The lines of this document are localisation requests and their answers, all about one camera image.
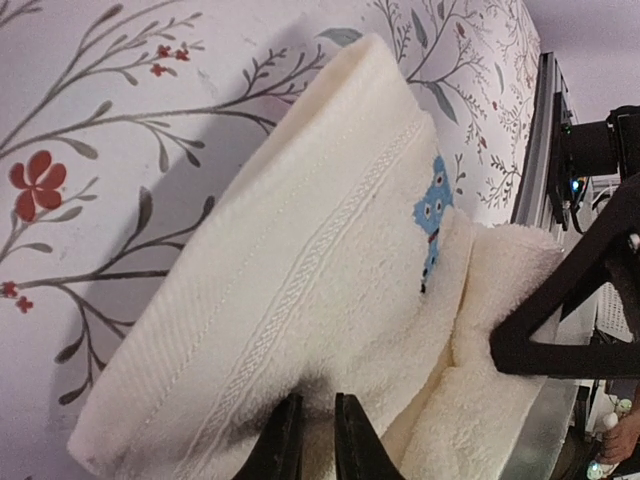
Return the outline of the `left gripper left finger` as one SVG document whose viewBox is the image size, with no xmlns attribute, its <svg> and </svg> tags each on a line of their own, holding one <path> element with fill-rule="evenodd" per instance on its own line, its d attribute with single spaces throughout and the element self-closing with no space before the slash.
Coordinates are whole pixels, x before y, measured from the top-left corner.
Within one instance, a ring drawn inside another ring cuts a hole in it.
<svg viewBox="0 0 640 480">
<path fill-rule="evenodd" d="M 303 427 L 303 397 L 290 394 L 272 410 L 239 480 L 300 479 Z"/>
</svg>

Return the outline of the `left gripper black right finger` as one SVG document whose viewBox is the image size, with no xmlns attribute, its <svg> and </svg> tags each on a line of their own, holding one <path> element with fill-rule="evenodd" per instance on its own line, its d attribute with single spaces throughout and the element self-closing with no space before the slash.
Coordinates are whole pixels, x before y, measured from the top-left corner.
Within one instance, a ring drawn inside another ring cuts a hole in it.
<svg viewBox="0 0 640 480">
<path fill-rule="evenodd" d="M 403 479 L 355 395 L 335 397 L 334 452 L 337 479 Z"/>
</svg>

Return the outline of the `cream towel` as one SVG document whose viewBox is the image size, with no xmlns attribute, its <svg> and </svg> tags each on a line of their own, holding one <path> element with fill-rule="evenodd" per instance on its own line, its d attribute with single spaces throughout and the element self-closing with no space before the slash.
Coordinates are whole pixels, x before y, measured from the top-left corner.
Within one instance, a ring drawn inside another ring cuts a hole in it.
<svg viewBox="0 0 640 480">
<path fill-rule="evenodd" d="M 102 479 L 228 479 L 304 397 L 302 472 L 331 479 L 358 397 L 407 479 L 496 479 L 540 377 L 492 328 L 562 259 L 455 208 L 431 116 L 370 34 L 315 77 L 191 236 L 93 387 L 70 455 Z"/>
</svg>

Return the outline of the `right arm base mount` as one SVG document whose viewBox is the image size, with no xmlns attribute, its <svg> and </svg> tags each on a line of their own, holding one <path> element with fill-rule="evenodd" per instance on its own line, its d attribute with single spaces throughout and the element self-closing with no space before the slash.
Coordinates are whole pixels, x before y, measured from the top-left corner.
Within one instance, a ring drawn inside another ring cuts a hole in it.
<svg viewBox="0 0 640 480">
<path fill-rule="evenodd" d="M 553 103 L 547 195 L 563 230 L 577 223 L 588 179 L 617 174 L 622 181 L 639 172 L 639 108 L 626 105 L 599 122 L 574 124 L 566 101 Z"/>
</svg>

